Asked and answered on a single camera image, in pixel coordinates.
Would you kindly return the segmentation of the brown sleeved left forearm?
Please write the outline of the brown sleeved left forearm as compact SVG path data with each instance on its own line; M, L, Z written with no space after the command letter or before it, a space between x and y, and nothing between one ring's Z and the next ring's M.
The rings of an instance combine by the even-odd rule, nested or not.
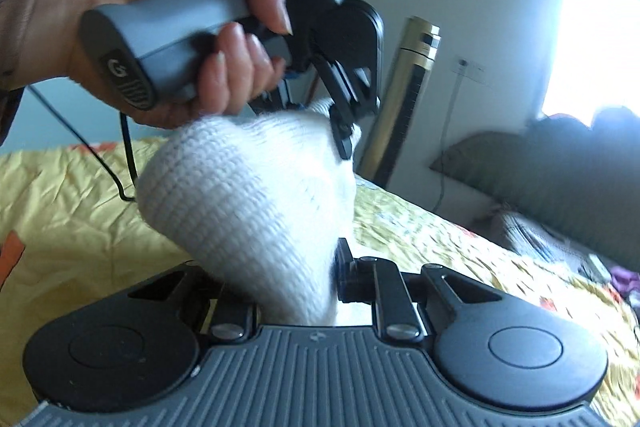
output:
M1 139L8 136L24 90L70 75L70 58L86 0L1 0Z

